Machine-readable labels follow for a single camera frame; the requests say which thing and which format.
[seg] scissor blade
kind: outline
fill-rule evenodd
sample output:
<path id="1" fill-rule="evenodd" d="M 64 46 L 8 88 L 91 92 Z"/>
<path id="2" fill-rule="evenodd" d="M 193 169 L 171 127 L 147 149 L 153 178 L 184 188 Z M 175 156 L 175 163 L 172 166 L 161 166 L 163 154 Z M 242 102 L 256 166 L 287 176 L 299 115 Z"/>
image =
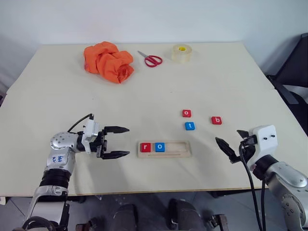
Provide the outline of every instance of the scissor blade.
<path id="1" fill-rule="evenodd" d="M 139 54 L 141 54 L 143 57 L 148 57 L 145 53 L 142 53 L 141 51 L 138 51 Z"/>

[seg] black chair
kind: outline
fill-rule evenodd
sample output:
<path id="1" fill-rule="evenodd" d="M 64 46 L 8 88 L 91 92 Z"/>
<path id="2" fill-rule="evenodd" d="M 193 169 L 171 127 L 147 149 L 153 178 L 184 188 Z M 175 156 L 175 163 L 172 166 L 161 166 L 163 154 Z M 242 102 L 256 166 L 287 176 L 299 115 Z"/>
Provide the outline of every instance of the black chair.
<path id="1" fill-rule="evenodd" d="M 267 76 L 308 136 L 308 104 L 298 94 L 283 86 L 308 88 L 308 33 L 298 44 L 275 76 Z"/>

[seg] orange cloth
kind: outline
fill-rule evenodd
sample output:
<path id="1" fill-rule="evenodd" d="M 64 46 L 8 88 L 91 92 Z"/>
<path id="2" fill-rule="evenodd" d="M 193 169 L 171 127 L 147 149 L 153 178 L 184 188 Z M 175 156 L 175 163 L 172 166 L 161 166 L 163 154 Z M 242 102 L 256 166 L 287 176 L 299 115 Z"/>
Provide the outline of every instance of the orange cloth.
<path id="1" fill-rule="evenodd" d="M 131 54 L 127 51 L 119 51 L 116 45 L 110 42 L 87 47 L 83 56 L 86 71 L 100 74 L 114 83 L 122 83 L 134 71 L 134 68 L 129 65 L 133 62 Z"/>

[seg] yellow tape core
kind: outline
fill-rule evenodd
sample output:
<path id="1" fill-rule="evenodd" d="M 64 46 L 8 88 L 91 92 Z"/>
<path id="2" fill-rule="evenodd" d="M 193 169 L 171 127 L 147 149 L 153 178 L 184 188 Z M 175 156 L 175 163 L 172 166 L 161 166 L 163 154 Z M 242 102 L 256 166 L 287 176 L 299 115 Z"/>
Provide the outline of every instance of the yellow tape core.
<path id="1" fill-rule="evenodd" d="M 186 51 L 186 48 L 185 47 L 179 47 L 179 50 L 180 51 Z"/>

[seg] tape roll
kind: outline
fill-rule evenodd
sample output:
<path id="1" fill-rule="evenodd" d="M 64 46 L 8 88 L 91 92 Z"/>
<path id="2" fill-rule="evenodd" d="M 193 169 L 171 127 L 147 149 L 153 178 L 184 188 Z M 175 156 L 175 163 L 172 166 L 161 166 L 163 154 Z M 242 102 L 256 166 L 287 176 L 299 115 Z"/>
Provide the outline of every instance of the tape roll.
<path id="1" fill-rule="evenodd" d="M 186 44 L 177 44 L 172 48 L 172 60 L 183 64 L 190 60 L 192 54 L 192 48 Z"/>

